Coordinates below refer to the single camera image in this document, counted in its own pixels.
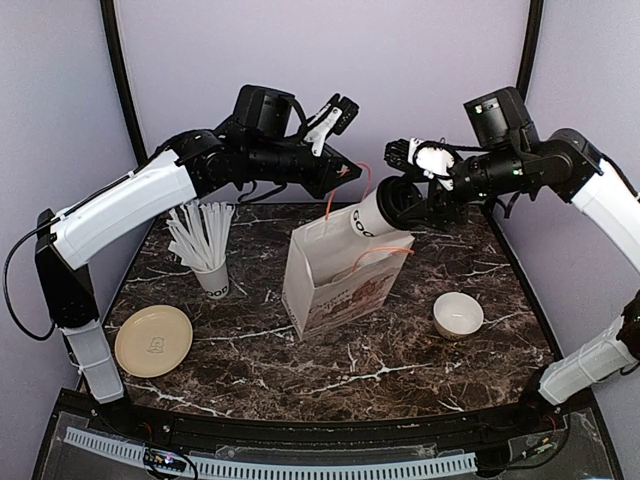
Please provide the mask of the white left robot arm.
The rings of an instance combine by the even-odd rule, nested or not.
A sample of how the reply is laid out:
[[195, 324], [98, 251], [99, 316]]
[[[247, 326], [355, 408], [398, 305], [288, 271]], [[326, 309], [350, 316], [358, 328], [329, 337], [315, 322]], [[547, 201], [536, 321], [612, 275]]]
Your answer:
[[260, 181], [276, 191], [301, 186], [312, 198], [360, 177], [362, 170], [329, 146], [359, 113], [334, 94], [306, 116], [296, 97], [245, 85], [232, 113], [213, 129], [188, 130], [161, 144], [137, 169], [59, 212], [43, 211], [35, 237], [35, 265], [51, 328], [63, 334], [101, 417], [120, 436], [141, 427], [100, 322], [88, 269], [103, 248], [150, 219], [228, 184]]

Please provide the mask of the white paper coffee cup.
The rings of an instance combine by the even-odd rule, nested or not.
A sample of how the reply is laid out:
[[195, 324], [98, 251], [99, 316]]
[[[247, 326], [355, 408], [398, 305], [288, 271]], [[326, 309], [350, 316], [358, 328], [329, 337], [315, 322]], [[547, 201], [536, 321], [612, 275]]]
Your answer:
[[382, 201], [378, 199], [378, 190], [354, 206], [350, 225], [355, 234], [364, 238], [375, 238], [396, 230], [384, 212]]

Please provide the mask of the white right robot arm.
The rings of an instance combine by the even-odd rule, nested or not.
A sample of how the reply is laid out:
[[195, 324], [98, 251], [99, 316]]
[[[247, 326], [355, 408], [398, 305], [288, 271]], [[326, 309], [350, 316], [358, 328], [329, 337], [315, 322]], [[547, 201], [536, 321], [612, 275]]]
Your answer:
[[[540, 140], [524, 101], [504, 87], [464, 105], [478, 140], [471, 157], [444, 142], [412, 140], [408, 159], [440, 183], [445, 209], [509, 194], [536, 197], [550, 188], [588, 217], [633, 267], [639, 265], [639, 193], [621, 169], [570, 128]], [[534, 432], [558, 406], [614, 373], [639, 366], [639, 300], [633, 298], [602, 333], [532, 378], [510, 413], [521, 434]]]

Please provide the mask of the white cream bear paper bag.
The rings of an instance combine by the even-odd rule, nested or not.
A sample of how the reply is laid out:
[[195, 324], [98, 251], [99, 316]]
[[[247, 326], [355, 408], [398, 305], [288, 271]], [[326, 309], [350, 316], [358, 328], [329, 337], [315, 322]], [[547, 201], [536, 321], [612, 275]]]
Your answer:
[[304, 341], [380, 309], [414, 237], [395, 230], [375, 238], [354, 233], [354, 206], [327, 212], [292, 231], [282, 303]]

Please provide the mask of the black plastic cup lid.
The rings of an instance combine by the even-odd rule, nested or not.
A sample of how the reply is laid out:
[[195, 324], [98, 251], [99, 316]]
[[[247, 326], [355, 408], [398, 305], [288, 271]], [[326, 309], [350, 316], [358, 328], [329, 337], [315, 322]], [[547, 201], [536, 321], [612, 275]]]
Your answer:
[[394, 229], [409, 231], [426, 224], [424, 198], [407, 179], [385, 178], [377, 186], [375, 197], [382, 219]]

